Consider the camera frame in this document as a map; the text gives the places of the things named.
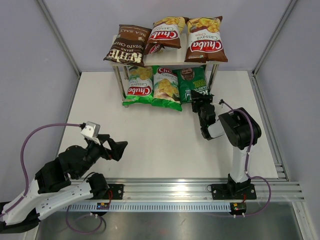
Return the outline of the brown Kettle potato chips bag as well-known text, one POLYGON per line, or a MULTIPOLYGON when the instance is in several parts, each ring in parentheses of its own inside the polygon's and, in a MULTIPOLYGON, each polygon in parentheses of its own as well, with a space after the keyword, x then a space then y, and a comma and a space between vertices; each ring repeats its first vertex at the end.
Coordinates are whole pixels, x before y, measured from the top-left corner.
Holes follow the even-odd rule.
POLYGON ((144 67, 144 50, 151 31, 152 29, 142 26, 120 24, 118 35, 103 60, 144 67))

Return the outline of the brown Chuba bag text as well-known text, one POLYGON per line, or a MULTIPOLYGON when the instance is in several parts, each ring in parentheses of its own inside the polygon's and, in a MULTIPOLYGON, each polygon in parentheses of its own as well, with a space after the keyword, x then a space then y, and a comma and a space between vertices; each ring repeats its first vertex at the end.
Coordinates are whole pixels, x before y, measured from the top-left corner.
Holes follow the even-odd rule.
POLYGON ((146 42, 144 55, 151 55, 181 48, 181 34, 189 18, 168 16, 153 23, 146 42))

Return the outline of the green Real hand cooked bag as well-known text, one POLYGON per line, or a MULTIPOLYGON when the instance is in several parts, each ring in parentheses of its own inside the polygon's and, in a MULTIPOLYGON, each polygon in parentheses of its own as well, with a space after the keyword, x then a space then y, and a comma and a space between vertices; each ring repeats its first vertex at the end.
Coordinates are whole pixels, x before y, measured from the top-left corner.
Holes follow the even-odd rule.
POLYGON ((192 90, 201 95, 211 96, 211 100, 213 100, 213 95, 209 93, 207 86, 204 65, 175 69, 173 70, 173 73, 177 75, 178 91, 181 104, 192 102, 192 90))

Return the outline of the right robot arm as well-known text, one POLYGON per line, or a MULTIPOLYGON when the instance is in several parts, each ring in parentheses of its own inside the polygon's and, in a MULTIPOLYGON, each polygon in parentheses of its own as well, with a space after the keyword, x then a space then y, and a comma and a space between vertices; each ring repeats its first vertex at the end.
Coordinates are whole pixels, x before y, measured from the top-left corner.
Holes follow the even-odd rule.
POLYGON ((214 200, 255 200, 254 184, 249 177, 250 152, 262 135, 259 124, 243 108, 216 115, 212 94, 191 91, 191 107, 197 113, 202 136, 213 140, 226 136, 233 147, 231 171, 226 183, 213 183, 209 191, 214 200))

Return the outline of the brown Chuba cassava chips bag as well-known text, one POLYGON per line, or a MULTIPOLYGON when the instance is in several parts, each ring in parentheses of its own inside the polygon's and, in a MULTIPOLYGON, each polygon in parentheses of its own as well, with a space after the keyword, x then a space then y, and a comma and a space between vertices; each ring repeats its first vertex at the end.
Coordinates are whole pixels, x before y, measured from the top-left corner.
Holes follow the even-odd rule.
POLYGON ((198 17, 187 21, 187 49, 185 62, 227 63, 220 26, 223 17, 198 17))

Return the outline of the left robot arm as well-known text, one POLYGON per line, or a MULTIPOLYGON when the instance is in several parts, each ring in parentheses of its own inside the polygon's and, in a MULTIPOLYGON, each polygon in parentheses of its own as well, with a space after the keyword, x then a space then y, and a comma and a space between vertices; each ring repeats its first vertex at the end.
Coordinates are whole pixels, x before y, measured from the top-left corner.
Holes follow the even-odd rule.
POLYGON ((111 197, 110 187, 101 173, 93 173, 69 188, 72 180, 82 178, 100 158, 119 161, 128 145, 127 141, 114 141, 108 134, 98 135, 97 140, 87 140, 85 148, 69 146, 35 174, 27 193, 11 202, 2 202, 1 234, 27 232, 51 214, 81 200, 111 197))

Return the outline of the green Chuba cassava chips bag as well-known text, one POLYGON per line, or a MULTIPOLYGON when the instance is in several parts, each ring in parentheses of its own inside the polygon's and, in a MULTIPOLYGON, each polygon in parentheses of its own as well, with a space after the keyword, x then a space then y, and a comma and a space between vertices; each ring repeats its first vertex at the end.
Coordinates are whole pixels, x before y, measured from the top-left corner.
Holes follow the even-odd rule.
POLYGON ((151 104, 154 98, 153 69, 151 66, 128 68, 128 90, 123 106, 151 104))

